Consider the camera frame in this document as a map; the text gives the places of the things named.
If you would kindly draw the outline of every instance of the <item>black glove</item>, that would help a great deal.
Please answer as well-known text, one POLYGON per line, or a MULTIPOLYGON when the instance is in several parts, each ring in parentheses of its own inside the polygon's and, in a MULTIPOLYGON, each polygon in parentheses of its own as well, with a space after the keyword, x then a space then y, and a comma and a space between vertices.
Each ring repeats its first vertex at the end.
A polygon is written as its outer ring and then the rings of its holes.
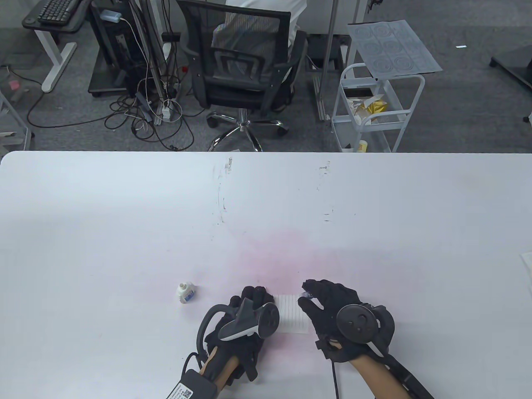
POLYGON ((336 315, 341 308, 346 305, 361 304, 356 291, 327 280, 307 280, 303 283, 303 289, 323 305, 321 310, 308 298, 301 297, 297 301, 314 325, 319 338, 316 342, 318 349, 322 350, 328 359, 347 362, 372 352, 368 345, 355 344, 344 337, 336 324, 336 315), (332 346, 331 341, 340 343, 342 349, 332 346))
MULTIPOLYGON (((268 294, 264 287, 245 287, 242 290, 242 296, 234 296, 231 298, 229 306, 238 308, 244 298, 253 301, 253 310, 260 308, 265 303, 274 302, 273 296, 268 294)), ((260 338, 257 334, 240 337, 232 341, 221 341, 218 338, 218 332, 233 319, 232 316, 226 314, 216 325, 214 331, 205 337, 207 350, 210 354, 215 347, 218 347, 213 359, 216 360, 217 364, 226 364, 233 356, 238 358, 240 364, 227 380, 227 385, 231 385, 235 379, 240 378, 244 374, 244 371, 250 381, 257 378, 256 365, 259 358, 259 351, 264 343, 264 339, 260 338)))

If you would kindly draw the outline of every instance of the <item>person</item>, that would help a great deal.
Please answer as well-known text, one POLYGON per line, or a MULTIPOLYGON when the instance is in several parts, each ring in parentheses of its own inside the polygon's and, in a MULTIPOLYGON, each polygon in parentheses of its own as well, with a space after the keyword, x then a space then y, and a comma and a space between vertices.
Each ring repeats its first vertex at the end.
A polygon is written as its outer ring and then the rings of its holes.
MULTIPOLYGON (((226 5, 249 9, 285 11, 290 12, 290 26, 288 31, 288 58, 292 53, 292 47, 298 30, 297 19, 306 8, 306 0, 227 0, 226 5)), ((275 52, 275 35, 278 30, 278 20, 262 17, 248 16, 238 13, 226 13, 225 21, 219 24, 212 33, 211 47, 219 50, 238 51, 259 57, 263 60, 262 71, 259 80, 268 79, 271 75, 273 55, 275 52)), ((303 54, 306 54, 306 43, 303 54)), ((302 57, 297 67, 299 73, 304 62, 302 57)), ((228 71, 235 77, 247 77, 250 73, 256 73, 255 66, 248 69, 246 63, 230 62, 228 71)), ((285 81, 291 69, 284 76, 285 81)), ((290 99, 294 95, 294 84, 290 87, 290 99)))
MULTIPOLYGON (((349 362, 362 376, 376 399, 410 399, 406 389, 381 363, 375 361, 368 354, 371 349, 366 344, 355 344, 348 341, 336 326, 336 314, 349 304, 360 304, 356 291, 344 287, 342 284, 334 284, 327 280, 307 280, 303 283, 303 289, 312 297, 317 298, 323 309, 317 307, 309 298, 301 297, 298 305, 309 316, 320 339, 326 338, 329 344, 342 355, 349 358, 349 362)), ((259 308, 266 302, 273 302, 273 297, 264 287, 246 287, 241 296, 231 298, 230 306, 238 307, 243 298, 253 300, 253 307, 259 308)), ((231 318, 224 316, 217 324, 215 330, 206 336, 209 359, 199 372, 208 375, 217 369, 216 376, 210 375, 209 380, 214 381, 221 391, 226 385, 240 378, 244 373, 250 381, 256 377, 256 364, 259 352, 264 342, 257 334, 249 337, 237 338, 233 341, 223 342, 218 339, 218 331, 227 324, 231 318)))
POLYGON ((226 5, 270 11, 288 11, 290 13, 290 31, 288 33, 288 48, 294 44, 298 30, 297 19, 305 11, 306 0, 227 0, 226 5))

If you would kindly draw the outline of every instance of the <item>white shirt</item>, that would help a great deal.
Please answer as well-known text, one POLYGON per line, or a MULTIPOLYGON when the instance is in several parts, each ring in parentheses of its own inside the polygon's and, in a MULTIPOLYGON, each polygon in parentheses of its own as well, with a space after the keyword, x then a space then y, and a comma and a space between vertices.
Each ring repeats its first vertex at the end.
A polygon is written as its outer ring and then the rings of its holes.
POLYGON ((292 47, 297 32, 297 19, 306 8, 306 0, 227 0, 226 5, 246 9, 290 12, 288 47, 292 47))

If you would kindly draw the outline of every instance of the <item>qr code label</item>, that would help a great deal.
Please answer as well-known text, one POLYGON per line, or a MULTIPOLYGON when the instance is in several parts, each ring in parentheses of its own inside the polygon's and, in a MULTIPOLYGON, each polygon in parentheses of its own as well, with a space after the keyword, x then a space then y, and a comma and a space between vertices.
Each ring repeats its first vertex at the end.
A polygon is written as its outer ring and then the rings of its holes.
POLYGON ((172 391, 168 399, 190 399, 194 392, 183 385, 182 383, 177 384, 176 389, 172 391))

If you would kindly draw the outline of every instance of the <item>gray carpet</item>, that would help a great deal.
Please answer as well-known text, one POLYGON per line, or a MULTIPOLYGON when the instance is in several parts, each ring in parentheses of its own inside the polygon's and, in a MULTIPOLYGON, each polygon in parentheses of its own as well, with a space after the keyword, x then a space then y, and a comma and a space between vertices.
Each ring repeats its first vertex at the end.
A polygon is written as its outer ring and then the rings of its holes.
MULTIPOLYGON (((408 7, 400 0, 385 0, 367 17, 367 21, 394 19, 406 19, 444 69, 426 76, 425 91, 399 151, 532 152, 532 129, 522 122, 522 117, 532 110, 532 92, 501 69, 488 67, 492 55, 532 43, 529 0, 448 0, 438 4, 411 0, 408 7), (463 44, 467 48, 456 49, 456 45, 463 44)), ((84 26, 71 37, 63 36, 62 40, 75 40, 79 47, 55 90, 44 97, 32 113, 32 119, 54 125, 108 114, 109 103, 116 97, 94 99, 87 93, 92 68, 88 70, 86 66, 94 64, 98 50, 90 26, 84 26)), ((42 56, 37 65, 20 73, 42 81, 49 60, 42 56)), ((325 104, 329 114, 334 105, 337 79, 333 73, 328 81, 325 104)), ((336 150, 329 123, 317 120, 310 85, 310 75, 302 73, 292 105, 279 115, 290 127, 287 136, 278 138, 268 129, 257 134, 266 151, 336 150)), ((23 115, 39 95, 37 85, 24 86, 30 90, 15 104, 23 115)), ((414 89, 407 82, 396 87, 402 101, 413 96, 414 89)), ((193 96, 184 98, 181 104, 188 114, 201 109, 193 96)), ((220 125, 210 129, 204 114, 187 121, 195 136, 192 151, 206 150, 209 142, 226 128, 220 125)), ((160 135, 166 136, 175 129, 173 125, 163 124, 160 135)), ((159 144, 135 139, 129 123, 115 131, 105 129, 102 122, 95 122, 71 128, 34 128, 34 132, 34 149, 38 150, 164 150, 159 144)), ((183 126, 170 143, 182 147, 189 140, 190 135, 183 126)), ((238 135, 219 146, 221 151, 237 148, 251 150, 246 139, 238 135)))

